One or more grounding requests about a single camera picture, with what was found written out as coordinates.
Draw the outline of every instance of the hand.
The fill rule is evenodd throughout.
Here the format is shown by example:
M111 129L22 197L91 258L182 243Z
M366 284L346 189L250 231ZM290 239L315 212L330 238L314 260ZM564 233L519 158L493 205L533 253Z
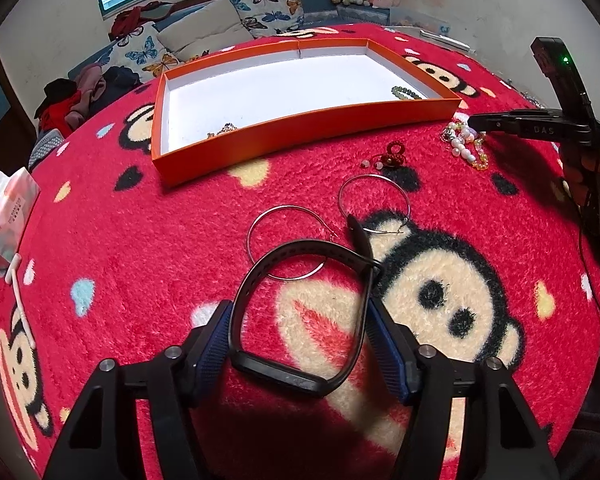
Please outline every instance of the hand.
M584 205L589 188L582 183L582 172L577 167L577 161L580 160L582 167L586 170L594 171L596 169L596 155L600 160L600 153L580 150L570 144L560 145L560 160L562 161L564 179L569 184L573 201L579 206ZM600 173L600 161L598 163L598 173Z

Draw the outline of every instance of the tissue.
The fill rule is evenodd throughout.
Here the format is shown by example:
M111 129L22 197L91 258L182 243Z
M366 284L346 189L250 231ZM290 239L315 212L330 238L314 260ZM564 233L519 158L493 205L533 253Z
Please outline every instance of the tissue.
M10 177L0 171L0 269L9 267L18 251L39 194L40 186L25 168L20 168Z

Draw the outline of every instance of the black cable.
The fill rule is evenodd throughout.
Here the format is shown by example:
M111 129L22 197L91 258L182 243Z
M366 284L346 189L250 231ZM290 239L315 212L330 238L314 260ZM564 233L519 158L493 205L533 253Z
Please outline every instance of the black cable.
M596 159L596 167L594 168L594 171L593 171L594 175L598 174L599 166L600 166L600 158L598 157ZM570 199L573 202L573 204L576 206L578 218L580 218L580 228L578 229L578 252L580 253L580 259L582 261L582 266L584 267L584 272L587 275L587 279L589 280L589 288L591 290L591 296L592 296L594 302L596 303L596 307L598 308L598 311L600 313L600 302L598 301L598 295L596 294L596 291L593 288L593 282L591 279L591 274L589 273L589 267L587 267L587 262L584 257L584 251L582 250L582 232L584 231L584 220L582 219L582 214L580 213L580 210L578 209L577 204L574 202L572 197L570 197ZM585 207L585 208L588 207L590 200L591 200L591 190L588 189L587 195L584 200L583 207Z

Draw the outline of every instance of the orange box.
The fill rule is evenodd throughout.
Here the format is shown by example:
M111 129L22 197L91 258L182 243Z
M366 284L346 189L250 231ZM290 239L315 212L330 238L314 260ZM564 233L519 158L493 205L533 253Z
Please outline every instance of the orange box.
M399 100L393 86L422 98ZM162 180L176 186L306 142L450 120L460 101L399 54L366 39L238 47L162 74L152 161ZM237 129L206 137L225 124Z

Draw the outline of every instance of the metal bolt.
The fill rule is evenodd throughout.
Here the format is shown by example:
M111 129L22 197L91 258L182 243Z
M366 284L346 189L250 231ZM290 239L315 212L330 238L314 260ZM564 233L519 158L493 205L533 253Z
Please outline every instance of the metal bolt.
M418 348L418 353L422 357L431 358L437 354L438 351L431 345L421 345L420 348Z
M502 361L497 357L487 357L485 360L487 366L491 368L491 370L500 370L502 368Z
M100 361L100 370L103 372L110 372L115 368L116 362L113 359L104 359L104 361Z
M182 355L182 348L180 348L179 346L170 346L164 351L164 354L169 359L177 359Z

